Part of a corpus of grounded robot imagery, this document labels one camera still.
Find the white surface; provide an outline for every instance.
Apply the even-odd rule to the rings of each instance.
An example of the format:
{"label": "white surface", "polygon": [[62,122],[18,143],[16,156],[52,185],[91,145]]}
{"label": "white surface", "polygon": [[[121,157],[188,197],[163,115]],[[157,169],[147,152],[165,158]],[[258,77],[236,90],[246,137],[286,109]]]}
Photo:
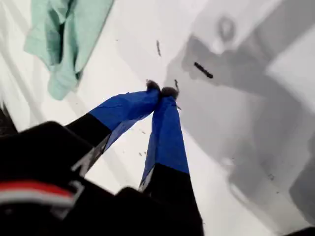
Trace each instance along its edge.
{"label": "white surface", "polygon": [[[297,11],[298,23],[288,23],[287,16],[296,19],[295,3],[308,10]],[[307,7],[312,0],[295,3],[116,0],[78,90],[59,102],[47,93],[44,65],[23,52],[30,0],[0,0],[1,97],[16,127],[24,130],[46,120],[67,124],[113,95],[144,90],[146,79],[161,86],[177,79],[206,235],[289,233],[307,225],[288,190],[311,157],[308,140],[315,131],[315,29]],[[279,17],[268,23],[274,11]],[[218,36],[222,16],[236,25],[228,43]],[[304,22],[303,32],[280,50]],[[257,24],[264,27],[246,40]],[[196,60],[214,74],[212,83],[195,70]],[[151,118],[136,124],[87,178],[112,192],[137,188],[150,131]]]}

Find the green cloth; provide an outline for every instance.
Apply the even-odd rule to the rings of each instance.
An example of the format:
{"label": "green cloth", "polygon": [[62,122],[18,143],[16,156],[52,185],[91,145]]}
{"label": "green cloth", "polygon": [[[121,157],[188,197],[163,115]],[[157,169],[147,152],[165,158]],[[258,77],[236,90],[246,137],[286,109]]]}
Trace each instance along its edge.
{"label": "green cloth", "polygon": [[49,93],[62,100],[78,84],[114,0],[32,0],[24,50],[51,71]]}

